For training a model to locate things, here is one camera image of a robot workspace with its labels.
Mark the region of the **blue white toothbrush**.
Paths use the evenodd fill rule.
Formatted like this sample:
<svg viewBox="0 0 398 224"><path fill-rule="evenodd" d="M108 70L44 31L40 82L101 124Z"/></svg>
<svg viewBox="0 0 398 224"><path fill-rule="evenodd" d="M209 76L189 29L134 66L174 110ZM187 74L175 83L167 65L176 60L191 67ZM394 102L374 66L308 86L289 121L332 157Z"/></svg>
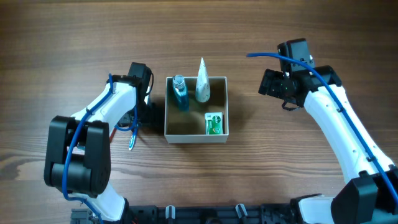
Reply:
<svg viewBox="0 0 398 224"><path fill-rule="evenodd" d="M130 140L129 140L129 147L128 147L128 149L129 149L130 151L134 149L134 146L135 146L135 143L136 143L136 137L137 137L137 131L138 131L138 129L139 129L139 128L134 128L134 129L132 130L132 135L131 135L131 138L130 138Z"/></svg>

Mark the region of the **blue mouthwash bottle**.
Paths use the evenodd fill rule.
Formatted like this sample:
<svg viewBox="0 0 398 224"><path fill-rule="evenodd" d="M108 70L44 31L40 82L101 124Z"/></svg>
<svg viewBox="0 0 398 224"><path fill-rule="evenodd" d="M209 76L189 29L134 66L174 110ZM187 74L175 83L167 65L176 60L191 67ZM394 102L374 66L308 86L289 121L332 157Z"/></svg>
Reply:
<svg viewBox="0 0 398 224"><path fill-rule="evenodd" d="M189 108L188 90L183 75L175 75L172 77L172 86L177 100L178 107L182 111Z"/></svg>

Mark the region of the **teal red toothpaste tube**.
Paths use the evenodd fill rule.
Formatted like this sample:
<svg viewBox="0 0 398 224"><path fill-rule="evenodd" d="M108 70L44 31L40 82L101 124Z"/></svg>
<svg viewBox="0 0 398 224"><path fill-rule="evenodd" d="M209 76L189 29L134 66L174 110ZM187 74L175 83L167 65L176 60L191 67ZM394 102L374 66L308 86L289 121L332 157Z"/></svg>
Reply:
<svg viewBox="0 0 398 224"><path fill-rule="evenodd" d="M114 137L115 133L116 133L116 128L113 128L113 130L112 130L112 132L110 134L110 137L109 137L109 142L110 143L112 143L112 140L113 140L113 137Z"/></svg>

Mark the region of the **white lotion tube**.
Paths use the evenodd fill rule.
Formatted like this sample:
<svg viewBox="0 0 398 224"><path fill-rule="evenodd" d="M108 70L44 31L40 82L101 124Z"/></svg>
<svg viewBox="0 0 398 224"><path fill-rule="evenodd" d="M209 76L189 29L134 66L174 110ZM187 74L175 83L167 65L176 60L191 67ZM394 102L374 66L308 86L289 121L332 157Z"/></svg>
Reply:
<svg viewBox="0 0 398 224"><path fill-rule="evenodd" d="M197 84L195 89L195 98L200 103L205 103L210 99L210 80L206 69L206 64L201 58L200 67L197 75Z"/></svg>

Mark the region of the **green soap box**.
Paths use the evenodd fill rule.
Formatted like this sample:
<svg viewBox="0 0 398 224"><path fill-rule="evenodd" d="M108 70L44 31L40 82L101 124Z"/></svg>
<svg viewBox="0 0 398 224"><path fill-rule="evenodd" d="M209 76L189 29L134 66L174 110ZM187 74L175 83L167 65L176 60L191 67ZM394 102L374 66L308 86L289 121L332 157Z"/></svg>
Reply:
<svg viewBox="0 0 398 224"><path fill-rule="evenodd" d="M223 134L223 114L222 112L205 113L205 128L207 135Z"/></svg>

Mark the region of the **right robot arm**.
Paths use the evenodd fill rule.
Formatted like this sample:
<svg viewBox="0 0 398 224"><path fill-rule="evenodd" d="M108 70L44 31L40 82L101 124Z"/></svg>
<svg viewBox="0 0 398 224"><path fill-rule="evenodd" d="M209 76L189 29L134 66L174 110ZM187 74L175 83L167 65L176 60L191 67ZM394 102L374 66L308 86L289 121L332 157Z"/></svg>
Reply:
<svg viewBox="0 0 398 224"><path fill-rule="evenodd" d="M397 166L366 131L334 69L315 66L305 39L283 42L268 56L279 59L280 70L265 70L259 94L283 100L285 110L306 110L335 153L345 182L334 197L291 200L289 221L397 223Z"/></svg>

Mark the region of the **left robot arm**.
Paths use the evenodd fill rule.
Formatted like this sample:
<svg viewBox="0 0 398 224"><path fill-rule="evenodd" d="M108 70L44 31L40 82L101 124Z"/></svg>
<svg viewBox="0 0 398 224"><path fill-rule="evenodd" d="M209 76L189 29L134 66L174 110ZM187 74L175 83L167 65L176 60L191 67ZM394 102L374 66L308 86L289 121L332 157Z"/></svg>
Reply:
<svg viewBox="0 0 398 224"><path fill-rule="evenodd" d="M130 131L133 149L141 128L162 129L162 110L150 100L154 74L133 62L127 75L110 74L103 92L70 117L56 116L49 125L44 181L68 201L87 206L93 223L138 223L126 198L109 183L111 136Z"/></svg>

